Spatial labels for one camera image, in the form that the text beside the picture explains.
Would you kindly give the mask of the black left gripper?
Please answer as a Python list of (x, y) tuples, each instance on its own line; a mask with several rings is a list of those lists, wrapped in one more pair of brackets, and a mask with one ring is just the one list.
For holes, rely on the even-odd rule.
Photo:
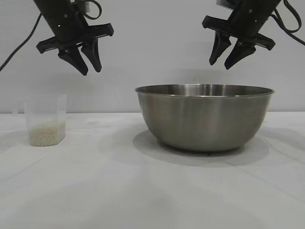
[(99, 73), (102, 65), (98, 38), (113, 36), (112, 25), (88, 25), (78, 3), (70, 0), (36, 0), (35, 4), (54, 34), (54, 37), (37, 44), (39, 52), (59, 49), (58, 57), (86, 76), (88, 67), (78, 49), (83, 45), (81, 51)]

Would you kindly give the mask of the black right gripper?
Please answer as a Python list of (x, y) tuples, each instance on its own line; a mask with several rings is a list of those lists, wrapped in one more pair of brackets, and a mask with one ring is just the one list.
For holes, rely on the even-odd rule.
[(230, 37), (235, 37), (238, 41), (224, 63), (227, 70), (255, 53), (255, 45), (273, 49), (275, 42), (259, 31), (279, 3), (278, 0), (238, 0), (228, 19), (206, 16), (202, 22), (203, 27), (215, 31), (210, 65), (214, 65), (231, 45)]

